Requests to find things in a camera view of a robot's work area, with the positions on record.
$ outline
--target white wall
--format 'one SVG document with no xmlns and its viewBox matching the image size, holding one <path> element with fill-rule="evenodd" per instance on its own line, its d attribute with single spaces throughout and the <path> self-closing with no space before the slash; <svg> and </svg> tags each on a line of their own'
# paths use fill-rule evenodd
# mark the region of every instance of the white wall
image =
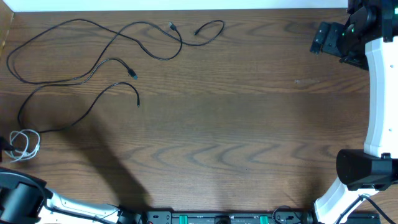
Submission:
<svg viewBox="0 0 398 224">
<path fill-rule="evenodd" d="M 348 0 L 3 0 L 14 12 L 347 7 Z"/>
</svg>

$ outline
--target green terminal block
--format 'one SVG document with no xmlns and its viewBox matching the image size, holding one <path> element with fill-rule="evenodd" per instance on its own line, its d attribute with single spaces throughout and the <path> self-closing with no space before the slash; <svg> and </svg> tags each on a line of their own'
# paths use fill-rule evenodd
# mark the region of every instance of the green terminal block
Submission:
<svg viewBox="0 0 398 224">
<path fill-rule="evenodd" d="M 268 217 L 267 216 L 260 216 L 260 224 L 268 224 Z"/>
<path fill-rule="evenodd" d="M 180 224 L 188 224 L 188 215 L 180 215 Z"/>
</svg>

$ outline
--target wood grain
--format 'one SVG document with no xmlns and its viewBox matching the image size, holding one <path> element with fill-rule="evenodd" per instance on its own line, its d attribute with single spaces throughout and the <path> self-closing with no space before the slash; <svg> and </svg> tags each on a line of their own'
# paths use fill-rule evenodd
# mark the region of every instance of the wood grain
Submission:
<svg viewBox="0 0 398 224">
<path fill-rule="evenodd" d="M 85 85 L 35 95 L 23 117 L 38 130 L 76 120 L 112 83 L 130 82 L 141 95 L 137 108 L 130 89 L 113 88 L 74 128 L 43 134 L 38 157 L 7 165 L 45 179 L 61 194 L 174 210 L 308 208 L 336 178 L 337 152 L 363 148 L 368 73 L 309 52 L 319 22 L 344 22 L 342 9 L 18 13 L 5 54 L 77 17 L 114 30 L 132 21 L 167 29 L 172 21 L 188 42 L 213 36 L 219 25 L 192 35 L 210 20 L 224 20 L 226 29 L 166 62 L 118 37 L 103 58 L 123 59 L 138 80 L 110 62 Z M 144 25 L 124 33 L 158 56 L 178 49 L 178 42 Z M 69 24 L 22 49 L 15 67 L 30 81 L 75 77 L 91 68 L 112 36 L 83 22 Z M 0 133 L 8 135 L 18 129 L 17 111 L 36 86 L 12 77 L 4 60 L 0 74 Z M 396 192 L 391 187 L 374 196 L 393 220 Z M 361 209 L 374 210 L 368 203 Z"/>
<path fill-rule="evenodd" d="M 0 58 L 2 53 L 2 48 L 6 44 L 6 39 L 11 28 L 12 18 L 14 17 L 14 12 L 0 0 Z"/>
</svg>

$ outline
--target black connector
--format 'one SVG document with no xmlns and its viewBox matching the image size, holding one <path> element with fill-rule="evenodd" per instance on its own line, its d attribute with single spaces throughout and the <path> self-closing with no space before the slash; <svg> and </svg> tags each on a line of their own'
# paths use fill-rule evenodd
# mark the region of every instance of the black connector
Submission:
<svg viewBox="0 0 398 224">
<path fill-rule="evenodd" d="M 176 27 L 172 22 L 169 22 L 169 26 L 170 26 L 170 28 L 171 28 L 172 30 L 174 30 L 174 31 L 177 30 L 177 27 Z"/>
<path fill-rule="evenodd" d="M 129 72 L 130 76 L 133 77 L 133 79 L 138 79 L 137 74 L 131 68 L 129 68 L 127 71 Z"/>
<path fill-rule="evenodd" d="M 6 139 L 0 136 L 0 151 L 15 151 L 15 147 L 10 145 Z"/>
</svg>

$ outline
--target white cable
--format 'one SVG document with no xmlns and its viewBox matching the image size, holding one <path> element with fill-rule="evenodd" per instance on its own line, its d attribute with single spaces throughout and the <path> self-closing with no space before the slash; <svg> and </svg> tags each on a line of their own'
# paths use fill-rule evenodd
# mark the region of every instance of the white cable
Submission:
<svg viewBox="0 0 398 224">
<path fill-rule="evenodd" d="M 29 137 L 28 137 L 28 135 L 25 134 L 26 132 L 34 133 L 37 135 L 36 146 L 31 152 L 27 151 L 28 147 L 29 147 Z M 34 131 L 32 129 L 23 129 L 21 131 L 11 131 L 10 145 L 12 145 L 12 143 L 14 142 L 15 138 L 18 137 L 18 135 L 22 135 L 25 137 L 26 146 L 23 151 L 20 151 L 17 149 L 15 151 L 4 151 L 12 159 L 11 162 L 25 161 L 25 160 L 31 159 L 36 156 L 36 154 L 38 153 L 38 151 L 40 149 L 40 134 L 37 131 Z"/>
</svg>

